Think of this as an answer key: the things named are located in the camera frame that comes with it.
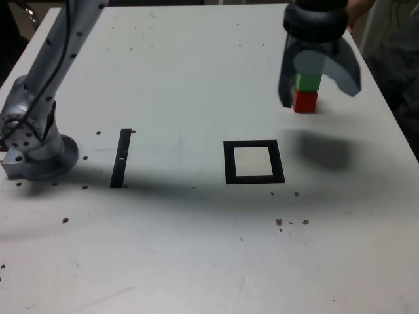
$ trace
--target cable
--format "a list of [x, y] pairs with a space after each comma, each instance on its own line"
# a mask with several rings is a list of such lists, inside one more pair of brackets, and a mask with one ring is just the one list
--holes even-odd
[[400, 18], [399, 18], [399, 9], [400, 9], [400, 5], [402, 4], [402, 0], [398, 0], [399, 3], [397, 4], [396, 8], [395, 8], [395, 17], [397, 19], [397, 29], [400, 28]]
[[384, 38], [384, 36], [386, 36], [386, 34], [387, 34], [388, 30], [390, 29], [390, 26], [392, 25], [392, 10], [393, 10], [393, 4], [394, 4], [394, 0], [392, 0], [392, 3], [391, 3], [391, 5], [390, 5], [390, 16], [389, 16], [389, 22], [388, 22], [388, 25], [387, 25], [386, 31], [385, 31], [385, 32], [384, 32], [384, 34], [381, 36], [381, 40], [380, 40], [380, 41], [382, 41], [382, 39]]
[[[17, 125], [15, 125], [13, 128], [9, 130], [8, 133], [4, 134], [4, 136], [0, 137], [0, 143], [4, 143], [10, 136], [16, 132], [17, 129], [19, 129], [22, 124], [25, 124], [27, 122], [27, 118], [31, 114], [31, 112], [34, 110], [36, 105], [38, 104], [38, 101], [40, 100], [41, 96], [45, 93], [45, 90], [50, 86], [51, 82], [54, 80], [55, 76], [57, 75], [58, 71], [60, 70], [60, 67], [64, 61], [65, 55], [67, 54], [67, 48], [70, 40], [70, 31], [71, 31], [71, 20], [70, 20], [70, 3], [69, 0], [65, 0], [65, 19], [66, 19], [66, 30], [65, 30], [65, 39], [64, 39], [64, 47], [63, 51], [60, 56], [60, 60], [57, 63], [57, 66], [53, 70], [52, 74], [50, 75], [49, 79], [45, 82], [44, 86], [41, 88], [39, 93], [35, 96], [33, 99], [31, 105], [29, 106], [29, 109], [26, 111], [26, 113], [23, 115], [22, 119], [18, 121]], [[41, 141], [41, 139], [38, 136], [38, 133], [35, 132], [34, 134], [36, 138]]]

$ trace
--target person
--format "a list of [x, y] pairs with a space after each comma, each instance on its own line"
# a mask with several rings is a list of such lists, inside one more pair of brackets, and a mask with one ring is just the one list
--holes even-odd
[[[348, 28], [375, 0], [349, 0]], [[419, 10], [365, 58], [384, 99], [419, 160]]]

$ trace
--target black square frame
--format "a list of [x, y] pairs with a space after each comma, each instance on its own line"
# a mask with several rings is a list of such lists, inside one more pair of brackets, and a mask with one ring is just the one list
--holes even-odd
[[[236, 174], [236, 161], [234, 159], [235, 147], [268, 147], [273, 175], [238, 177]], [[275, 139], [262, 141], [224, 141], [224, 165], [226, 184], [285, 183], [280, 150], [278, 149], [278, 142]]]

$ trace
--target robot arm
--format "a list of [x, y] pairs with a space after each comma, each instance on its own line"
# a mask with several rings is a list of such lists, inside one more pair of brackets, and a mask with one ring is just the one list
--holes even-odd
[[[71, 169], [77, 144], [61, 135], [54, 95], [108, 0], [65, 0], [29, 73], [19, 77], [0, 113], [10, 147], [3, 168], [9, 178], [43, 180]], [[360, 91], [359, 66], [342, 39], [347, 0], [294, 0], [285, 10], [288, 32], [279, 83], [282, 104], [292, 104], [295, 73], [328, 74], [343, 92]]]
[[48, 179], [77, 161], [77, 144], [58, 131], [54, 96], [107, 2], [67, 0], [29, 73], [14, 83], [0, 113], [9, 178]]
[[348, 0], [295, 0], [285, 9], [288, 32], [278, 92], [282, 105], [293, 104], [297, 73], [328, 75], [340, 90], [355, 96], [361, 75], [354, 52], [342, 38], [347, 24]]

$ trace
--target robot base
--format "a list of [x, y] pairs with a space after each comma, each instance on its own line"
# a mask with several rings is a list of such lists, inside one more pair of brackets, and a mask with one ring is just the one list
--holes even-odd
[[9, 149], [3, 160], [3, 169], [9, 179], [27, 179], [31, 181], [48, 180], [70, 170], [79, 158], [76, 142], [61, 135], [64, 147], [58, 155], [42, 161], [28, 160], [17, 150]]

